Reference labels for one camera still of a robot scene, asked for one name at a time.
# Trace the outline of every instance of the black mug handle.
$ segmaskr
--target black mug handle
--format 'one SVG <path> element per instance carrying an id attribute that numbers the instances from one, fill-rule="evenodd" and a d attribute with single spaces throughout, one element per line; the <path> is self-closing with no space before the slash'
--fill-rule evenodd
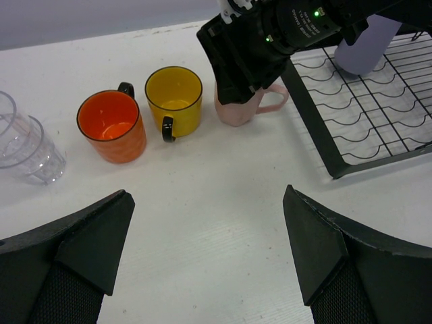
<path id="1" fill-rule="evenodd" d="M 120 92 L 124 92 L 127 95 L 130 95 L 133 99 L 135 99 L 135 90 L 134 90 L 134 86 L 132 86 L 130 83 L 128 82 L 122 82 L 119 85 L 118 91 Z"/>
<path id="2" fill-rule="evenodd" d="M 166 143 L 174 143 L 176 138 L 173 136 L 174 118 L 165 116 L 162 122 L 162 137 Z"/>

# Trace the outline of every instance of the mug rim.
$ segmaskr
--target mug rim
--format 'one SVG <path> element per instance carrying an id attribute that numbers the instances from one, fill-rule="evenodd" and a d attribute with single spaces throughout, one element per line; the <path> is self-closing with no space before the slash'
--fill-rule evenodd
<path id="1" fill-rule="evenodd" d="M 90 137 L 89 135 L 87 135 L 87 134 L 84 132 L 84 130 L 82 130 L 81 125 L 80 125 L 80 112 L 81 112 L 81 109 L 83 108 L 83 106 L 87 103 L 87 101 L 89 101 L 91 98 L 93 98 L 93 97 L 95 97 L 95 96 L 97 96 L 97 95 L 101 95 L 101 94 L 106 93 L 106 92 L 118 92 L 118 93 L 121 94 L 121 95 L 126 95 L 126 96 L 128 96 L 128 98 L 130 98 L 130 99 L 132 99 L 132 100 L 134 101 L 135 106 L 136 106 L 136 109 L 137 109 L 137 111 L 138 111 L 138 115 L 136 116 L 136 120 L 135 120 L 135 122 L 134 122 L 134 125 L 133 125 L 133 126 L 132 126 L 132 127 L 131 127 L 127 132 L 126 132 L 126 133 L 124 133 L 124 134 L 122 134 L 122 135 L 120 135 L 120 136 L 118 136 L 118 137 L 116 137 L 116 138 L 111 138 L 111 139 L 109 139 L 109 140 L 101 140 L 101 139 L 98 139 L 98 138 Z M 113 142 L 114 140 L 118 140 L 118 139 L 120 139 L 120 138 L 126 136 L 127 134 L 129 134 L 129 133 L 130 133 L 130 132 L 135 128 L 136 124 L 137 124 L 138 121 L 140 120 L 140 116 L 141 116 L 140 106 L 139 106 L 138 103 L 136 102 L 135 98 L 132 98 L 132 97 L 131 97 L 130 95 L 128 95 L 127 93 L 124 93 L 124 92 L 122 92 L 122 91 L 118 91 L 118 90 L 102 90 L 102 91 L 99 91 L 99 92 L 96 92 L 96 93 L 92 94 L 92 95 L 89 96 L 86 100 L 84 100 L 84 102 L 81 104 L 81 106 L 80 106 L 80 108 L 79 108 L 79 110 L 78 110 L 78 112 L 77 112 L 77 114 L 76 114 L 76 123 L 77 123 L 77 125 L 78 125 L 78 128 L 79 128 L 81 134 L 84 135 L 85 137 L 87 137 L 89 140 L 93 140 L 93 141 L 95 141 L 95 142 Z"/>
<path id="2" fill-rule="evenodd" d="M 198 79 L 198 81 L 200 82 L 200 94 L 198 95 L 198 98 L 189 106 L 185 107 L 185 108 L 180 108 L 180 109 L 166 109 L 166 108 L 162 108 L 159 105 L 156 105 L 154 102 L 152 102 L 152 100 L 149 98 L 149 94 L 147 92 L 147 86 L 149 85 L 150 79 L 158 72 L 163 71 L 163 70 L 168 70 L 168 69 L 172 69 L 172 68 L 179 68 L 179 69 L 183 69 L 186 71 L 191 72 L 192 74 L 194 74 L 196 76 L 196 78 Z M 149 101 L 149 103 L 151 103 L 152 105 L 154 105 L 155 107 L 157 107 L 158 109 L 164 110 L 164 111 L 181 111 L 181 110 L 186 110 L 191 108 L 193 105 L 195 105 L 197 102 L 199 102 L 199 100 L 201 99 L 201 97 L 203 96 L 203 82 L 201 81 L 200 77 L 198 76 L 198 74 L 196 74 L 195 72 L 193 72 L 191 69 L 188 69 L 186 67 L 183 66 L 178 66 L 178 65 L 171 65 L 171 66 L 165 66 L 162 67 L 156 71 L 154 71 L 147 79 L 146 81 L 146 85 L 144 87 L 145 93 L 146 93 L 146 97 L 147 100 Z"/>

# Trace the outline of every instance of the wire grid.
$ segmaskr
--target wire grid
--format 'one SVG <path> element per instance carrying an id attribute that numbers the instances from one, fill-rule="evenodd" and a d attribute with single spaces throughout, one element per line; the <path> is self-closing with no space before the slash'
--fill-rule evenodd
<path id="1" fill-rule="evenodd" d="M 294 62 L 341 156 L 351 165 L 432 144 L 432 39 L 395 38 L 368 76 L 341 70 L 334 49 Z"/>

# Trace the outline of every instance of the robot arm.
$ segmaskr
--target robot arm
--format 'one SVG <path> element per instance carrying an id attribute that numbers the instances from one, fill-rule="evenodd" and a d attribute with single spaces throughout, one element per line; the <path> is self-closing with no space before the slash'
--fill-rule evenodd
<path id="1" fill-rule="evenodd" d="M 291 55 L 335 33 L 354 44 L 373 15 L 432 31 L 430 0 L 219 0 L 221 14 L 198 32 L 222 104 L 269 87 Z"/>

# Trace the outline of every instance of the gray wall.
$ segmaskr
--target gray wall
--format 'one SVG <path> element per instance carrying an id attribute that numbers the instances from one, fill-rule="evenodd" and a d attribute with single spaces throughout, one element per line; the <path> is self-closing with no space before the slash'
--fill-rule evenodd
<path id="1" fill-rule="evenodd" d="M 206 20 L 217 0 L 0 0 L 0 49 Z"/>

